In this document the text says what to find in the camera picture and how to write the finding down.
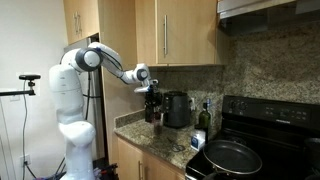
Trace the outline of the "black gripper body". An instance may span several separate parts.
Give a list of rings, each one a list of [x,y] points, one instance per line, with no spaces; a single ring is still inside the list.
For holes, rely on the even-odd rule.
[[[162,103],[162,94],[156,85],[151,85],[145,94],[145,112],[151,115],[156,112]]]

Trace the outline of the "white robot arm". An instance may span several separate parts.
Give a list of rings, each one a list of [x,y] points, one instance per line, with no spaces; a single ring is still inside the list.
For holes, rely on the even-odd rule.
[[[66,174],[60,180],[96,180],[92,160],[94,126],[83,115],[84,98],[79,80],[82,72],[92,72],[103,66],[125,84],[141,83],[135,93],[151,92],[158,84],[150,76],[146,64],[124,71],[120,55],[110,47],[92,42],[64,54],[61,63],[49,70],[49,85],[53,95],[58,127],[66,143]]]

